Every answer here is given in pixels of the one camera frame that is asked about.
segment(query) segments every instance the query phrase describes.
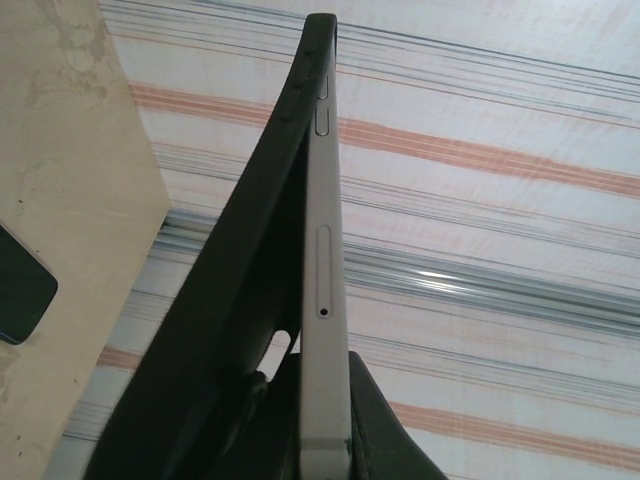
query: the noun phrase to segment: dark phone screen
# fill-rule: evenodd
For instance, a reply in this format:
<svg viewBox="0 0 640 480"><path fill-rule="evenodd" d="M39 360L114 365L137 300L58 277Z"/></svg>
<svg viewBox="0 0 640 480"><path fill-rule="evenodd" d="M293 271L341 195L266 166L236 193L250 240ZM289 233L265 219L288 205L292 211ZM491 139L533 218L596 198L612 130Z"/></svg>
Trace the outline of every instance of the dark phone screen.
<svg viewBox="0 0 640 480"><path fill-rule="evenodd" d="M57 290L53 275L0 225L0 340L24 342Z"/></svg>

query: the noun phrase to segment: black object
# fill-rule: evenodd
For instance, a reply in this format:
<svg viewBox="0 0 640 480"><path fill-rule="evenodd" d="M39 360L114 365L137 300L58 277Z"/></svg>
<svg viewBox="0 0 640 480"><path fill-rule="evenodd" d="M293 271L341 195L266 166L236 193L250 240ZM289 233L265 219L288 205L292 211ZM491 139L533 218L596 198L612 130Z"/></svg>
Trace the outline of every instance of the black object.
<svg viewBox="0 0 640 480"><path fill-rule="evenodd" d="M300 332L307 132L336 27L333 15L307 18L271 118L85 479L298 477L299 356L269 383L256 368L276 331L292 344ZM446 478L353 352L350 374L353 478Z"/></svg>
<svg viewBox="0 0 640 480"><path fill-rule="evenodd" d="M24 342L58 290L58 282L0 225L0 340Z"/></svg>

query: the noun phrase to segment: striped fabric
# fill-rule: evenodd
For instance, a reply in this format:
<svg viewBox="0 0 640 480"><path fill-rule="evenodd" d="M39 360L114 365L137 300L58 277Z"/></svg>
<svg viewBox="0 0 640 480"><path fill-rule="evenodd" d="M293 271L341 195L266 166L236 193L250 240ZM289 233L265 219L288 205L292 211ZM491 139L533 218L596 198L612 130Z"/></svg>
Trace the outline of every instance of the striped fabric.
<svg viewBox="0 0 640 480"><path fill-rule="evenodd" d="M638 478L640 4L293 3L101 1L173 208L45 478L81 476L313 11L350 346L398 418L452 479Z"/></svg>

